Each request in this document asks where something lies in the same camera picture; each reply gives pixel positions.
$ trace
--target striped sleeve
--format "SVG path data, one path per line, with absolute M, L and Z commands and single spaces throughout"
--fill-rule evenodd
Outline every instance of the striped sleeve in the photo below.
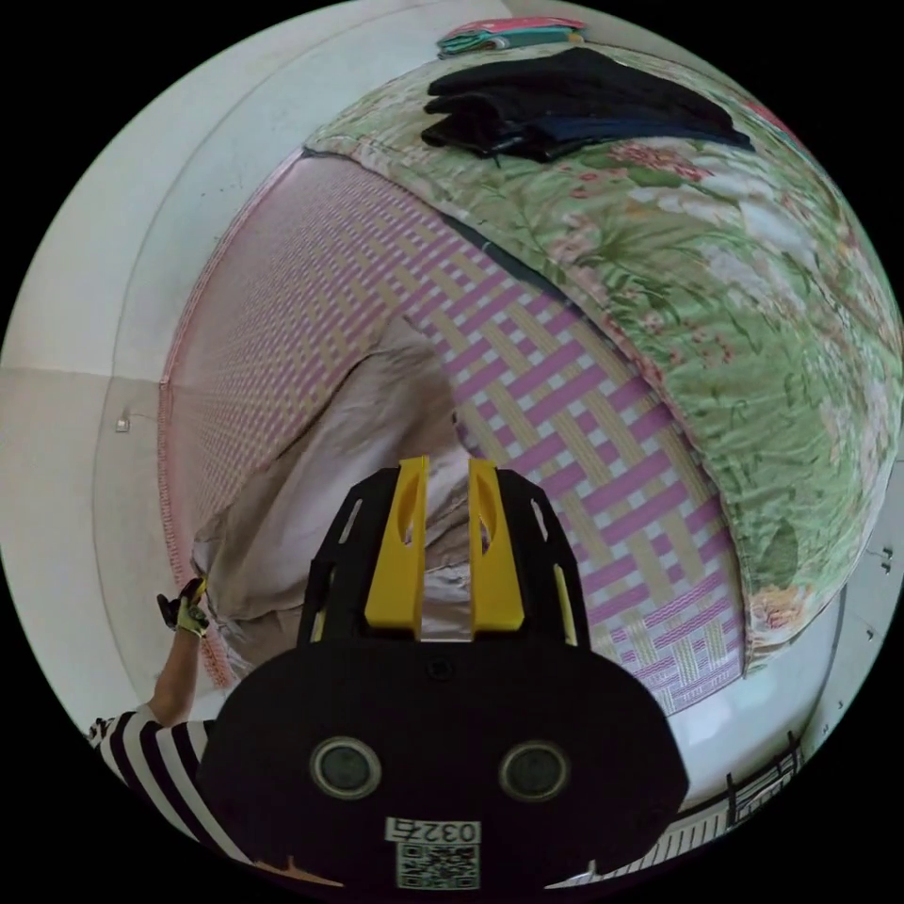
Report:
M 183 834 L 247 864 L 207 809 L 195 778 L 212 722 L 164 728 L 147 705 L 116 718 L 97 719 L 90 745 L 127 787 Z

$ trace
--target qr code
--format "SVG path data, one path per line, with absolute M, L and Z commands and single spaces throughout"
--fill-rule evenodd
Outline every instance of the qr code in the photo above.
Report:
M 397 845 L 396 885 L 430 891 L 480 887 L 479 845 Z

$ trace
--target floral blanket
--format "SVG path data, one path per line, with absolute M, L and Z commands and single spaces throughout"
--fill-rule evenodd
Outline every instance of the floral blanket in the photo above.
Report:
M 865 547 L 904 416 L 904 326 L 838 188 L 768 111 L 675 63 L 599 49 L 722 105 L 756 153 L 658 138 L 542 165 L 430 148 L 428 84 L 474 65 L 461 59 L 372 91 L 306 147 L 478 230 L 638 364 L 719 488 L 750 670 L 815 618 Z

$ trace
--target glove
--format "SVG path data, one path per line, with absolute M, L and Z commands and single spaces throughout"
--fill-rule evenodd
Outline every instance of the glove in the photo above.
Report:
M 199 638 L 207 633 L 210 621 L 199 606 L 206 582 L 203 578 L 192 578 L 179 594 L 179 599 L 168 600 L 162 593 L 157 596 L 160 614 L 170 631 L 182 628 Z

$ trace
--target label sticker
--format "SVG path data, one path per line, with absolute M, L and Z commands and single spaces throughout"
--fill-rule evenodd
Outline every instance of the label sticker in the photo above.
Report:
M 480 823 L 386 820 L 395 843 L 395 887 L 473 891 L 480 887 Z

